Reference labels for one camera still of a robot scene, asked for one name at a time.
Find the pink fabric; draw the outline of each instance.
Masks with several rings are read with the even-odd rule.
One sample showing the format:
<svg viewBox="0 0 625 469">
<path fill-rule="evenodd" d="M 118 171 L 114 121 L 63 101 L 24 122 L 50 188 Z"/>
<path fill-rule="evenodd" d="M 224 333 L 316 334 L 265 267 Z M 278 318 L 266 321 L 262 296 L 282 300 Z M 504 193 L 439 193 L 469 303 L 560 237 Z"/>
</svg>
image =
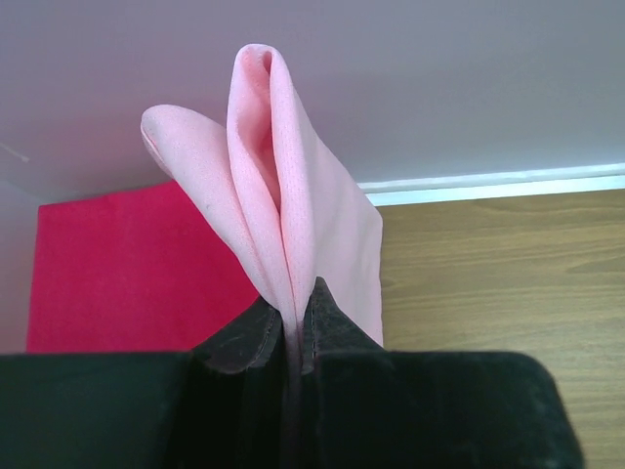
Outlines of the pink fabric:
<svg viewBox="0 0 625 469">
<path fill-rule="evenodd" d="M 146 146 L 283 316 L 291 363 L 317 276 L 339 307 L 382 343 L 382 218 L 315 133 L 284 59 L 248 45 L 234 62 L 227 127 L 157 106 Z"/>
</svg>

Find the folded pink napkin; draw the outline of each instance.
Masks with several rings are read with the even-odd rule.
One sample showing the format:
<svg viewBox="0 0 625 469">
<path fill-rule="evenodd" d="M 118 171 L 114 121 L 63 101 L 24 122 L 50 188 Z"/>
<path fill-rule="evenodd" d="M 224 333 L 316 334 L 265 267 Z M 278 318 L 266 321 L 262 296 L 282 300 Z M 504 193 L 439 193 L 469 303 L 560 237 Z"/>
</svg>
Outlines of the folded pink napkin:
<svg viewBox="0 0 625 469">
<path fill-rule="evenodd" d="M 237 54 L 226 129 L 192 110 L 157 106 L 145 112 L 142 133 L 281 312 L 292 371 L 317 276 L 382 343 L 382 218 L 315 133 L 274 48 L 248 45 Z"/>
</svg>

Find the white wall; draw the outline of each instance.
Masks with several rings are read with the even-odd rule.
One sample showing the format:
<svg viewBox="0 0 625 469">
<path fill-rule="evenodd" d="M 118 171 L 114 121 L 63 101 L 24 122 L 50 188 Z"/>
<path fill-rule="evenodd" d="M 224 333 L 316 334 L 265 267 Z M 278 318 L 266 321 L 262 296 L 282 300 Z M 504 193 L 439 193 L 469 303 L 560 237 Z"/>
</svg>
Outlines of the white wall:
<svg viewBox="0 0 625 469">
<path fill-rule="evenodd" d="M 223 121 L 234 54 L 277 47 L 359 182 L 621 163 L 625 2 L 0 2 L 2 176 L 51 198 L 162 180 L 142 111 Z"/>
<path fill-rule="evenodd" d="M 25 347 L 41 200 L 0 180 L 0 353 Z"/>
</svg>

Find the white molding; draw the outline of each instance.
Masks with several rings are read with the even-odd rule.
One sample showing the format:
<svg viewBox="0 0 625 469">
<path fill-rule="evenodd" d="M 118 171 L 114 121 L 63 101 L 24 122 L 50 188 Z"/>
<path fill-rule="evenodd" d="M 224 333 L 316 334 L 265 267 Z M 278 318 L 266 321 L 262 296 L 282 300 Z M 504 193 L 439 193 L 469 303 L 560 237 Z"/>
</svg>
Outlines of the white molding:
<svg viewBox="0 0 625 469">
<path fill-rule="evenodd" d="M 625 189 L 625 163 L 359 184 L 376 206 Z"/>
</svg>

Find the pink cloth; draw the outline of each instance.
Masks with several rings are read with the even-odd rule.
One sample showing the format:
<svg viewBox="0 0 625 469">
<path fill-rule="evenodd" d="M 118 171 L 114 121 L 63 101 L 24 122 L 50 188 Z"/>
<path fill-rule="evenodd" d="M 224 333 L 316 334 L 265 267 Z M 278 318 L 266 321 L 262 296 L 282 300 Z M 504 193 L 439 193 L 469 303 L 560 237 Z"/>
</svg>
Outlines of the pink cloth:
<svg viewBox="0 0 625 469">
<path fill-rule="evenodd" d="M 317 276 L 382 343 L 382 218 L 315 133 L 274 48 L 248 45 L 237 54 L 226 129 L 192 110 L 157 106 L 145 112 L 142 133 L 281 312 L 292 365 Z"/>
</svg>

